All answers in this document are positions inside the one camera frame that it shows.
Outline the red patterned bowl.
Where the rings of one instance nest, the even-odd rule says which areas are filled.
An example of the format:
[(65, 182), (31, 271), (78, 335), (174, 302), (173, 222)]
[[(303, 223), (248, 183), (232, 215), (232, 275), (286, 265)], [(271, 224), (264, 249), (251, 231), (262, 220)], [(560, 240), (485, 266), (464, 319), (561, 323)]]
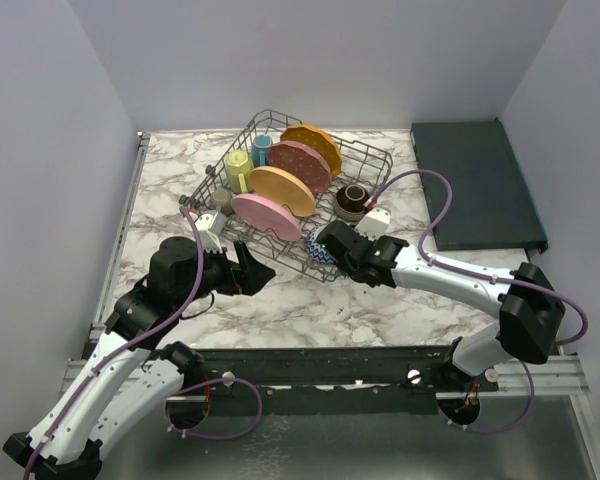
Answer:
[(323, 231), (325, 227), (326, 225), (322, 224), (314, 227), (311, 230), (306, 239), (306, 251), (311, 260), (320, 264), (333, 265), (333, 257), (325, 249), (324, 245), (317, 240), (319, 234)]

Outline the pink round bear plate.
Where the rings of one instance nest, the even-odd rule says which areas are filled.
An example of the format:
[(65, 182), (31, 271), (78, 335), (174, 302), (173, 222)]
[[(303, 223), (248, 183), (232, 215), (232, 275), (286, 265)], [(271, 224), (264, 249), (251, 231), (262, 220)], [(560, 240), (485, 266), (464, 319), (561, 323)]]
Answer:
[(231, 206), (240, 218), (262, 233), (287, 242), (301, 238), (301, 227), (296, 217), (272, 200), (243, 193), (231, 200)]

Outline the dark brown cream bowl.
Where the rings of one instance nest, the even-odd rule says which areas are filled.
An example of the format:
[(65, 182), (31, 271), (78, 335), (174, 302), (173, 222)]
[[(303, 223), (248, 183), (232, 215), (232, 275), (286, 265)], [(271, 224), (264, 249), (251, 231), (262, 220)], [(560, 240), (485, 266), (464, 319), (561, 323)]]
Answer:
[(358, 222), (367, 213), (366, 203), (369, 192), (359, 184), (349, 184), (341, 187), (335, 194), (333, 208), (335, 214), (348, 222)]

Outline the small grey cup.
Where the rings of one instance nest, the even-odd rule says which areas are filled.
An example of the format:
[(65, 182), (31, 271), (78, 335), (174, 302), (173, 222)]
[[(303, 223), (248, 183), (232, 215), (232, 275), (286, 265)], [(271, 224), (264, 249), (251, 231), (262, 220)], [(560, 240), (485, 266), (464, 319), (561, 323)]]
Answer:
[(223, 187), (217, 188), (211, 194), (211, 208), (220, 211), (225, 216), (230, 216), (234, 212), (232, 199), (233, 194), (230, 190)]

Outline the grey wire dish rack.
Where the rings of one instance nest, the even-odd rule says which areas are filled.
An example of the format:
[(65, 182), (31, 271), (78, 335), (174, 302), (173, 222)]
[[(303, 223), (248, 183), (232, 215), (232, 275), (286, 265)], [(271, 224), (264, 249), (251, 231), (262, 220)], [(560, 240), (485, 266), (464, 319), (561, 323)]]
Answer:
[(275, 171), (262, 167), (258, 174), (253, 171), (244, 173), (237, 168), (236, 178), (230, 178), (226, 166), (231, 154), (237, 151), (249, 153), (259, 135), (267, 135), (274, 143), (279, 143), (286, 129), (302, 124), (301, 120), (276, 110), (266, 109), (256, 113), (220, 160), (206, 167), (205, 175), (193, 193), (180, 197), (180, 203), (198, 212), (211, 210), (213, 193), (221, 188), (230, 189), (233, 183), (242, 188), (254, 178), (256, 185), (251, 193), (260, 198), (248, 202), (247, 211), (260, 215), (266, 213), (268, 210), (263, 201), (268, 199), (283, 209), (286, 217), (291, 216), (296, 220), (300, 234), (297, 237), (280, 237), (273, 230), (272, 223), (258, 229), (241, 214), (231, 213), (220, 237), (231, 242), (243, 241), (252, 252), (311, 278), (331, 282), (340, 274), (336, 267), (310, 258), (306, 247), (308, 235), (313, 229), (339, 218), (335, 212), (335, 198), (339, 189), (358, 185), (373, 194), (377, 187), (389, 179), (393, 159), (388, 151), (374, 144), (332, 135), (331, 140), (340, 153), (341, 164), (330, 184), (319, 192), (310, 190), (306, 174), (293, 173), (287, 167), (278, 167)]

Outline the yellow pink rimmed plate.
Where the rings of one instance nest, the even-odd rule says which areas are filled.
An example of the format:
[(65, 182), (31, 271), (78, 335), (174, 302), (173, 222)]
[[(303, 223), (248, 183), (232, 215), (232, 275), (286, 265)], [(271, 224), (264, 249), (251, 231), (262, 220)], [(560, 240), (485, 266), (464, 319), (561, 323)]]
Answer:
[(306, 218), (316, 212), (313, 193), (298, 177), (285, 170), (258, 167), (250, 172), (249, 181), (258, 195), (286, 206), (296, 217)]

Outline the yellow green mug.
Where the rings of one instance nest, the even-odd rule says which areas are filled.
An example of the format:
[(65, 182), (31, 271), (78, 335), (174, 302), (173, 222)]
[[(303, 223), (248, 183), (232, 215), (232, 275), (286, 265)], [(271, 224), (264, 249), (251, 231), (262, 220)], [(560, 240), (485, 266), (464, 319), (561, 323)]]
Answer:
[(225, 161), (225, 168), (229, 188), (233, 193), (242, 194), (252, 191), (249, 175), (253, 169), (253, 163), (246, 151), (235, 150), (230, 152)]

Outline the brown plate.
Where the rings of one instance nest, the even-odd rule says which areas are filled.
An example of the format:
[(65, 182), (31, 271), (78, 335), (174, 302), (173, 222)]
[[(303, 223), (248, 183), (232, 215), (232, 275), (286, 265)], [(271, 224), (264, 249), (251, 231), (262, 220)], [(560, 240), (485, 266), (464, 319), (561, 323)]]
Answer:
[(326, 192), (332, 185), (328, 163), (315, 149), (298, 141), (284, 140), (272, 145), (267, 164), (301, 180), (313, 194)]

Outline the blue floral mug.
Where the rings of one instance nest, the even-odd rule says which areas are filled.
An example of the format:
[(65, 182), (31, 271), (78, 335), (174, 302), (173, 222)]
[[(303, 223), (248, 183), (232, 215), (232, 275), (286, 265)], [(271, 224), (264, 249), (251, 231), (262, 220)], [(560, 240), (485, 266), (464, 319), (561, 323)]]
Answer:
[(273, 145), (272, 138), (269, 135), (257, 135), (251, 148), (251, 160), (255, 168), (267, 165), (267, 153)]

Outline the orange polka dot plate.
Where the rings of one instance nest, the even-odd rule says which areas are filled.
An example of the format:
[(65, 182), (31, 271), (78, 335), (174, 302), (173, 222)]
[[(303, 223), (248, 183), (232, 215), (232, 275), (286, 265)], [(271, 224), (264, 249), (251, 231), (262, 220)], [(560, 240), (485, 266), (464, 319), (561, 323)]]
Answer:
[(342, 154), (331, 135), (310, 124), (287, 127), (280, 136), (281, 141), (296, 141), (318, 152), (327, 162), (331, 175), (339, 175), (342, 169)]

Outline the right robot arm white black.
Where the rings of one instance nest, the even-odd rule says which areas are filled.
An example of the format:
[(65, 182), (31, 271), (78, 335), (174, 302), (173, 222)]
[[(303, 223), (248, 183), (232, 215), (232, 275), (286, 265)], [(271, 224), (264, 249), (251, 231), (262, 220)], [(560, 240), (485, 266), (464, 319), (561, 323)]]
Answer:
[(485, 370), (510, 359), (542, 365), (556, 346), (565, 306), (543, 271), (530, 263), (507, 270), (449, 260), (447, 270), (405, 240), (386, 235), (371, 240), (339, 220), (319, 229), (316, 241), (357, 283), (426, 291), (494, 319), (447, 350), (439, 375), (451, 391), (465, 390)]

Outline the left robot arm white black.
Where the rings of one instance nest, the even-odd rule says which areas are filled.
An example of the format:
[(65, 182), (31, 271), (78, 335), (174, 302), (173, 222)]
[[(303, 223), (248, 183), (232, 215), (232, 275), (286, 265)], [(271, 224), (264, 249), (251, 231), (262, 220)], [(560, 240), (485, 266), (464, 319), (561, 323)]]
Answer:
[(246, 245), (203, 252), (186, 237), (164, 240), (148, 274), (122, 296), (89, 360), (64, 395), (28, 432), (12, 434), (4, 453), (38, 479), (94, 479), (113, 445), (160, 401), (194, 393), (204, 379), (202, 357), (181, 342), (167, 346), (134, 386), (129, 375), (145, 362), (195, 299), (213, 292), (248, 295), (274, 278)]

